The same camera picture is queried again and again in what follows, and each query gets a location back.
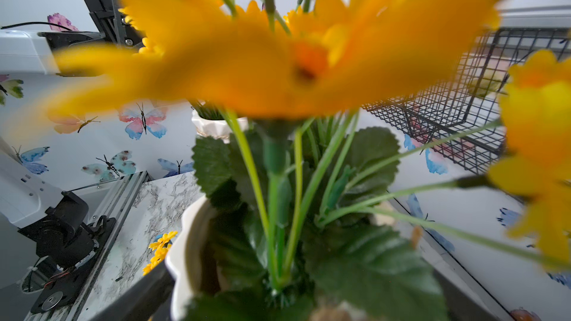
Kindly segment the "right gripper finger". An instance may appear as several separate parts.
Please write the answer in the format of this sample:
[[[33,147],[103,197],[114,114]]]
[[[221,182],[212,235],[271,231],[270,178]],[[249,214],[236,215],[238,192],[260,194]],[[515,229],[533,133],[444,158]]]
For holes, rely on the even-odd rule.
[[[162,262],[92,320],[148,320],[172,294],[175,280]]]

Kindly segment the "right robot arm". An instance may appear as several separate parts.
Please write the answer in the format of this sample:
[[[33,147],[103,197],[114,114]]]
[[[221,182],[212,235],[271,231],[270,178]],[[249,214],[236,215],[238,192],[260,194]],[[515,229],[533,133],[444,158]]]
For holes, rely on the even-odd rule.
[[[95,221],[86,224],[89,206],[74,190],[43,181],[1,144],[1,214],[35,242],[40,259],[50,258],[62,268],[43,287],[28,320],[78,319],[148,180],[147,173],[137,172],[110,181]]]

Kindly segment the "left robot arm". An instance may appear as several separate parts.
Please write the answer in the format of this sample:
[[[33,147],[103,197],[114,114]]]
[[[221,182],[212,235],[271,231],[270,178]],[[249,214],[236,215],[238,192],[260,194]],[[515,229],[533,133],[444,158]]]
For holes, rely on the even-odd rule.
[[[111,43],[130,49],[143,47],[142,36],[120,12],[120,0],[83,0],[96,31],[72,31],[50,22],[23,22],[1,27],[1,74],[60,75],[54,55],[67,48]]]

